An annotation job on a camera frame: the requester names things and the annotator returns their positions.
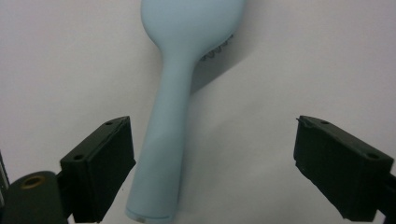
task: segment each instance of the brush bristles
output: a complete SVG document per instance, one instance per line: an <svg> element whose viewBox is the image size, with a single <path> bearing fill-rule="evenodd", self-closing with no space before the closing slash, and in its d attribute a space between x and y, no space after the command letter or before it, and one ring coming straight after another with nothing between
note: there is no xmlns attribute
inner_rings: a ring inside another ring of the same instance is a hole
<svg viewBox="0 0 396 224"><path fill-rule="evenodd" d="M206 61L207 59L212 59L216 56L216 54L221 53L222 49L229 44L230 39L233 38L233 35L230 36L224 43L215 49L210 50L204 57L201 58L201 61Z"/></svg>

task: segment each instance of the white background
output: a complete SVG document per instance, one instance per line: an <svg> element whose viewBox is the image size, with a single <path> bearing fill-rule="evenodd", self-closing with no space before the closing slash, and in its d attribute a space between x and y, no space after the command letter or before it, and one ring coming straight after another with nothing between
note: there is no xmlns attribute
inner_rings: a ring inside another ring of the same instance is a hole
<svg viewBox="0 0 396 224"><path fill-rule="evenodd" d="M0 2L10 181L59 172L60 158L121 116L138 158L162 67L139 6ZM396 1L248 0L232 44L196 69L175 223L349 223L294 166L295 119L326 119L396 158L395 72ZM133 176L104 224L134 223L124 215Z"/></svg>

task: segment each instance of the light blue hair brush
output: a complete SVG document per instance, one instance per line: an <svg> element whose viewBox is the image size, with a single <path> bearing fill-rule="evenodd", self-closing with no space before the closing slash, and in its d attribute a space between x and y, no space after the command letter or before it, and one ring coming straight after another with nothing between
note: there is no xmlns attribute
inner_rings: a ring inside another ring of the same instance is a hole
<svg viewBox="0 0 396 224"><path fill-rule="evenodd" d="M142 0L142 22L162 53L163 72L126 206L131 219L172 220L194 67L232 36L244 6L245 0Z"/></svg>

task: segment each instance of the screw hole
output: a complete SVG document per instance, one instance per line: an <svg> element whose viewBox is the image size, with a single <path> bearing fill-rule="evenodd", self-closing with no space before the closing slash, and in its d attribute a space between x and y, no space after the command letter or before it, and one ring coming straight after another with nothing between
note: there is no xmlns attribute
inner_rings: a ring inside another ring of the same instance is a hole
<svg viewBox="0 0 396 224"><path fill-rule="evenodd" d="M74 159L75 161L79 161L79 160L81 160L82 158L84 158L84 155L77 155L77 156L75 156L73 159Z"/></svg>
<svg viewBox="0 0 396 224"><path fill-rule="evenodd" d="M42 175L34 175L32 177L27 178L25 181L23 181L21 188L22 189L32 189L35 188L42 183L44 183L44 180L46 178Z"/></svg>
<svg viewBox="0 0 396 224"><path fill-rule="evenodd" d="M377 156L377 155L375 155L374 153L367 153L366 154L370 159L373 159L373 160L378 160L379 159L379 157Z"/></svg>

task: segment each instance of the brush handle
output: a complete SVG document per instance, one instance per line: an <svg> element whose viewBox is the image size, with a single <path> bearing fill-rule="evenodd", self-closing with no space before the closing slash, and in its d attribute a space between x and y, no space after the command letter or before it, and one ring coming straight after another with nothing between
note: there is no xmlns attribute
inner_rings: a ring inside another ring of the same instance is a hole
<svg viewBox="0 0 396 224"><path fill-rule="evenodd" d="M145 223L170 222L177 197L193 63L164 57L160 88L128 198L127 216Z"/></svg>

